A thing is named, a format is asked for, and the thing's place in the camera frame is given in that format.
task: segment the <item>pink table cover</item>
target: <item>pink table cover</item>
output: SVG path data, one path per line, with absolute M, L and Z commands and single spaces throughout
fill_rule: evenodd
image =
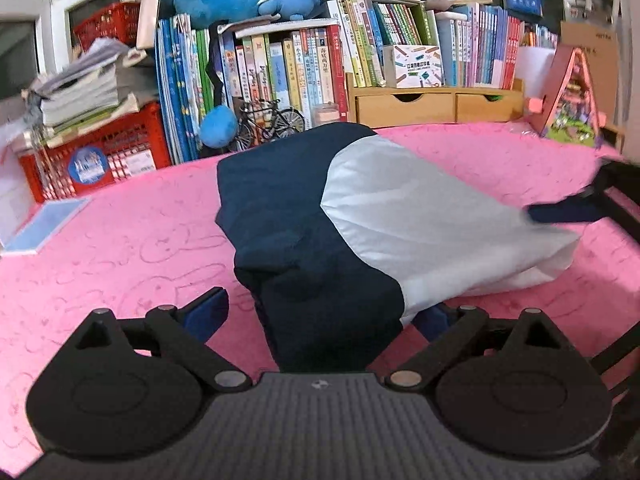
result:
M 598 158 L 614 153 L 522 131 L 517 124 L 479 123 L 380 133 L 513 206 L 578 191 Z M 234 277 L 234 249 L 214 222 L 216 164 L 201 160 L 105 188 L 40 254 L 0 261 L 0 468 L 15 475 L 39 456 L 26 394 L 60 344 L 99 306 L 118 317 L 143 316 L 157 304 L 182 306 L 223 286 L 229 318 L 209 346 L 253 378 L 276 369 L 252 298 Z M 573 228 L 582 240 L 574 264 L 555 282 L 451 304 L 476 304 L 494 317 L 540 307 L 584 355 L 595 354 L 639 319 L 640 254 L 608 220 Z M 409 327 L 372 369 L 385 373 L 425 344 Z M 633 364 L 626 360 L 618 377 Z

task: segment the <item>toy bicycle model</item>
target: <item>toy bicycle model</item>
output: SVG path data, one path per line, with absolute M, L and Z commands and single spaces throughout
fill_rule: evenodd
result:
M 242 102 L 238 133 L 231 143 L 234 152 L 304 131 L 302 114 L 293 108 L 278 110 L 279 102 L 265 99 Z

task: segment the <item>sticker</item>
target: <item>sticker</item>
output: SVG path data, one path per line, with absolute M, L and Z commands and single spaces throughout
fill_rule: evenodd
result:
M 95 184 L 109 171 L 109 163 L 104 153 L 94 146 L 80 148 L 69 161 L 69 176 L 78 184 Z
M 156 169 L 154 156 L 151 154 L 151 150 L 145 150 L 144 152 L 129 155 L 125 162 L 131 175 L 139 175 L 147 173 L 148 171 L 155 171 Z

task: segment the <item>bookshelf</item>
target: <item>bookshelf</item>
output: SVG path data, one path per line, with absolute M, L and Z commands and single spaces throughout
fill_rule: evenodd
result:
M 495 88 L 356 88 L 346 75 L 349 121 L 369 126 L 428 123 L 507 122 L 522 117 L 523 83 L 511 90 Z

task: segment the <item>box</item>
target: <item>box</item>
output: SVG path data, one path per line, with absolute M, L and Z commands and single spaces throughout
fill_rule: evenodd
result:
M 587 55 L 598 111 L 614 122 L 618 94 L 618 38 L 612 30 L 589 23 L 560 23 L 560 42 L 579 46 Z
M 391 88 L 442 86 L 439 46 L 388 45 L 383 49 L 386 85 Z

